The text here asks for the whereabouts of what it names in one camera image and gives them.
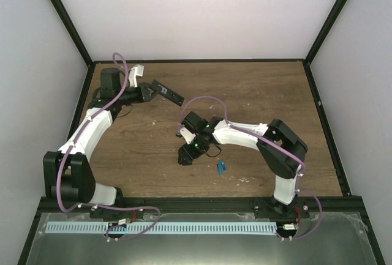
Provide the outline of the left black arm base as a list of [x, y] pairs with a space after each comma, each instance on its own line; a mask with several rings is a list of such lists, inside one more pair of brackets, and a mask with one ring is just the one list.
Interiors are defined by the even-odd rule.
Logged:
[[117, 196], [113, 205], [104, 205], [88, 203], [87, 206], [93, 210], [93, 213], [101, 215], [104, 218], [140, 218], [145, 212], [143, 200], [128, 197]]

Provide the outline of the black remote control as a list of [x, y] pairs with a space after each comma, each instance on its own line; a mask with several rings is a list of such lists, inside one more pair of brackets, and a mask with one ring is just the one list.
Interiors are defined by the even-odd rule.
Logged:
[[173, 102], [178, 106], [182, 106], [184, 103], [184, 97], [179, 95], [177, 92], [158, 82], [157, 80], [153, 80], [152, 87], [154, 90], [158, 92], [159, 95], [164, 97], [165, 99]]

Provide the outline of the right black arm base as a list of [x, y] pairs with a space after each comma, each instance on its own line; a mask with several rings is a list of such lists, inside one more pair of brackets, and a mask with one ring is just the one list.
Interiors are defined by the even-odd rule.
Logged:
[[253, 209], [257, 215], [264, 215], [266, 218], [289, 219], [297, 216], [309, 218], [309, 212], [303, 209], [305, 202], [298, 199], [295, 194], [290, 204], [283, 204], [273, 196], [256, 198], [252, 202]]

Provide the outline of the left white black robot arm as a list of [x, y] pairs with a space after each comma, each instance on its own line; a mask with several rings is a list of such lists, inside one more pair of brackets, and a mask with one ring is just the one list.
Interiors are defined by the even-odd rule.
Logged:
[[84, 204], [103, 209], [111, 218], [125, 211], [120, 188], [98, 183], [90, 159], [99, 140], [114, 123], [122, 108], [145, 103], [157, 94], [149, 83], [138, 83], [144, 67], [140, 64], [125, 72], [106, 68], [100, 73], [100, 87], [93, 92], [85, 118], [74, 134], [57, 151], [43, 157], [45, 193], [56, 200], [63, 212]]

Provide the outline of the blue battery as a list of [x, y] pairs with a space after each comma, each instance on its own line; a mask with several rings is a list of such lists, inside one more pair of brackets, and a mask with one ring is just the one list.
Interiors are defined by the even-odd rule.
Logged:
[[218, 173], [220, 175], [222, 175], [223, 172], [222, 172], [222, 167], [221, 167], [220, 163], [217, 164], [217, 170], [218, 170]]
[[222, 167], [222, 169], [225, 171], [227, 169], [226, 164], [224, 163], [223, 160], [220, 161], [220, 165]]

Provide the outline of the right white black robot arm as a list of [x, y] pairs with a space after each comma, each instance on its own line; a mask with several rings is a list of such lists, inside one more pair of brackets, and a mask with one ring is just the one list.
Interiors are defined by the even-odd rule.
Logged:
[[258, 151], [275, 175], [274, 214], [285, 218], [293, 212], [308, 146], [281, 120], [243, 124], [226, 118], [206, 120], [191, 111], [179, 123], [176, 136], [184, 140], [178, 150], [178, 163], [182, 166], [189, 166], [206, 155], [212, 145], [229, 144]]

